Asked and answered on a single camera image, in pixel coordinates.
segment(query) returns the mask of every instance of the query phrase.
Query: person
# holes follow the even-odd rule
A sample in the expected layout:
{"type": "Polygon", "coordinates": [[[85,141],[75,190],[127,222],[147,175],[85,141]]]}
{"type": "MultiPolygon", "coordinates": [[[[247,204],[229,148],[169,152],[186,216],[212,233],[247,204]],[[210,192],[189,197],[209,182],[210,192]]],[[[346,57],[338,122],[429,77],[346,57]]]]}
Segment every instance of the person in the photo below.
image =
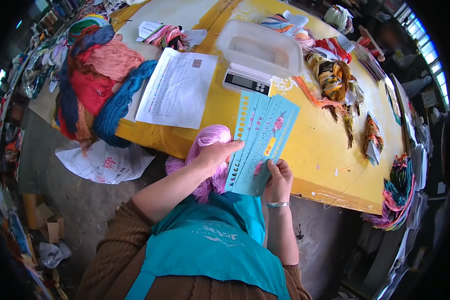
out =
{"type": "MultiPolygon", "coordinates": [[[[355,17],[353,18],[353,27],[354,32],[347,34],[347,38],[354,41],[360,37],[368,39],[368,31],[384,53],[383,56],[381,54],[376,56],[379,62],[384,62],[387,58],[392,57],[398,49],[408,43],[408,34],[400,23],[391,15],[383,12],[372,16],[355,17]]],[[[365,47],[370,50],[375,49],[372,42],[365,47]]]]}
{"type": "Polygon", "coordinates": [[[190,164],[122,203],[77,299],[311,300],[297,267],[286,161],[267,161],[267,248],[259,197],[210,192],[204,204],[190,195],[244,144],[204,146],[190,164]]]}

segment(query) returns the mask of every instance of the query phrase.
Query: floss organizer card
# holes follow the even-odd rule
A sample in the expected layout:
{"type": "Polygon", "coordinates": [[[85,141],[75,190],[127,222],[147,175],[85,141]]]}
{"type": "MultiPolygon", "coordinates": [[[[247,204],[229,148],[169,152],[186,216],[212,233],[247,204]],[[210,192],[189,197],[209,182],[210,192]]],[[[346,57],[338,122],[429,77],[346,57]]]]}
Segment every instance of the floss organizer card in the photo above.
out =
{"type": "Polygon", "coordinates": [[[260,197],[270,178],[267,160],[280,158],[300,108],[282,96],[242,92],[234,140],[245,141],[228,165],[225,190],[260,197]]]}

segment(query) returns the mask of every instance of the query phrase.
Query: silver bracelet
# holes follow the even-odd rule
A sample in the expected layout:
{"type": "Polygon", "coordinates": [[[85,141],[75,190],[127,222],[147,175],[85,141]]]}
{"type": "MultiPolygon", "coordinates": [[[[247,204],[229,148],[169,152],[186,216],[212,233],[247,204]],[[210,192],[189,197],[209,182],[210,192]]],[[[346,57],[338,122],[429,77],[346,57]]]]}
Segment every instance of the silver bracelet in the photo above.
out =
{"type": "Polygon", "coordinates": [[[288,207],[291,204],[290,201],[288,202],[269,202],[267,203],[267,207],[288,207]]]}

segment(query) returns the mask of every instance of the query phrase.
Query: teal apron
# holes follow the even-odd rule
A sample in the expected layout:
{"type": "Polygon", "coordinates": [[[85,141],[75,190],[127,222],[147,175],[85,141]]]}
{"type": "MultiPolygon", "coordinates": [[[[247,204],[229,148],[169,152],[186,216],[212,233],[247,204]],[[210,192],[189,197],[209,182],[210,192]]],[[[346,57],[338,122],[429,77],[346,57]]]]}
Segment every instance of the teal apron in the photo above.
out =
{"type": "Polygon", "coordinates": [[[260,198],[211,192],[209,203],[189,196],[152,228],[145,260],[126,300],[144,300],[156,277],[203,275],[240,280],[289,300],[282,263],[262,244],[260,198]]]}

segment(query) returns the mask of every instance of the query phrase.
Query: small picture on paper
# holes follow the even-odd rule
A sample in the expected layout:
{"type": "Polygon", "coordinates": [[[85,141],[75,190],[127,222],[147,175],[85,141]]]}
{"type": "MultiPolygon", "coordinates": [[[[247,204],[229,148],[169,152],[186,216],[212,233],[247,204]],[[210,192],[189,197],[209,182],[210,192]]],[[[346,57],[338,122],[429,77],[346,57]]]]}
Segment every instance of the small picture on paper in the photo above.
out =
{"type": "Polygon", "coordinates": [[[200,69],[200,65],[202,64],[201,59],[194,59],[192,63],[192,68],[200,69]]]}

